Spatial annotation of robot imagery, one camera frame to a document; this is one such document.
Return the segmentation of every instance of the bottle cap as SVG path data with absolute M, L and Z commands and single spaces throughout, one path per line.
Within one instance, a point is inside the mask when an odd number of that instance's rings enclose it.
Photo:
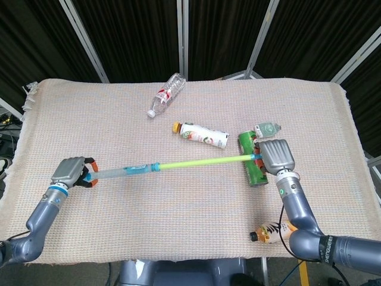
M 258 241 L 258 235 L 255 231 L 250 232 L 250 239 L 251 241 Z
M 180 125 L 180 122 L 173 123 L 173 126 L 172 126 L 172 132 L 173 133 L 178 133 L 177 129 L 178 129 L 179 125 Z
M 152 109 L 147 111 L 147 114 L 150 118 L 154 118 L 156 116 L 156 112 L 153 111 Z

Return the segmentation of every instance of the plastic water bottle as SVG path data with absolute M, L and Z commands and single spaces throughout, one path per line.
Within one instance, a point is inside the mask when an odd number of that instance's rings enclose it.
M 147 111 L 148 116 L 154 118 L 157 114 L 165 112 L 184 85 L 185 78 L 180 73 L 172 75 L 156 94 L 151 109 Z
M 261 123 L 254 126 L 254 131 L 257 134 L 258 139 L 272 137 L 277 134 L 279 130 L 281 130 L 280 125 L 270 122 Z

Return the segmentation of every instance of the orange bottle cap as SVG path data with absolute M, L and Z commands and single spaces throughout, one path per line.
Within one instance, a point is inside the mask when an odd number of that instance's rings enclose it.
M 180 125 L 180 122 L 175 122 L 175 123 L 173 123 L 173 126 L 172 126 L 172 132 L 173 132 L 173 133 L 179 133 L 179 132 L 177 131 L 177 128 L 179 127 L 179 125 Z

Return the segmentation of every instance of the yellow post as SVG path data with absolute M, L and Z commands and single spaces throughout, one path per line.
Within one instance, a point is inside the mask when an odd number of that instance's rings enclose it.
M 306 262 L 302 262 L 299 266 L 299 272 L 300 272 L 300 283 L 302 286 L 310 286 L 310 282 L 308 281 L 308 273 L 307 273 L 307 264 Z

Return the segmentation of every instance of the clear plastic bottle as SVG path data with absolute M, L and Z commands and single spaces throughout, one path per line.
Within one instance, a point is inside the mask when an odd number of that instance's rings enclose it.
M 154 118 L 157 114 L 165 112 L 184 85 L 185 78 L 180 73 L 172 75 L 156 94 L 151 109 L 147 111 L 148 116 Z

